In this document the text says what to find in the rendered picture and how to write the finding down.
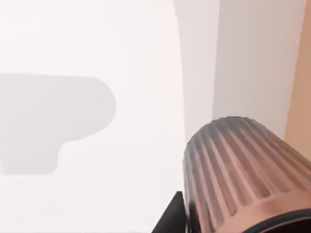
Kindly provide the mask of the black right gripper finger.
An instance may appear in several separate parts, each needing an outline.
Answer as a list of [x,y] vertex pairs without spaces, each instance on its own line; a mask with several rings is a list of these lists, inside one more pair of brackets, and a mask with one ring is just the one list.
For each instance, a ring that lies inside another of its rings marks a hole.
[[177,191],[152,233],[186,233],[186,222],[183,194]]

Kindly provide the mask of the ribbed terracotta plant pot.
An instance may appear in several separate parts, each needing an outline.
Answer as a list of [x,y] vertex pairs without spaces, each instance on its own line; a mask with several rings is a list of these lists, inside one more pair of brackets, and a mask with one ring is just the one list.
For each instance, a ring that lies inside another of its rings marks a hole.
[[186,233],[311,233],[311,161],[257,121],[203,126],[183,167]]

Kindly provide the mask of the pale wooden cupboard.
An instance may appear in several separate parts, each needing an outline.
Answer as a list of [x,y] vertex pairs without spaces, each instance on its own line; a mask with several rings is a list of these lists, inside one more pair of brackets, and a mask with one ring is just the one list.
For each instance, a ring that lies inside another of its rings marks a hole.
[[311,0],[304,11],[285,140],[297,147],[311,137]]

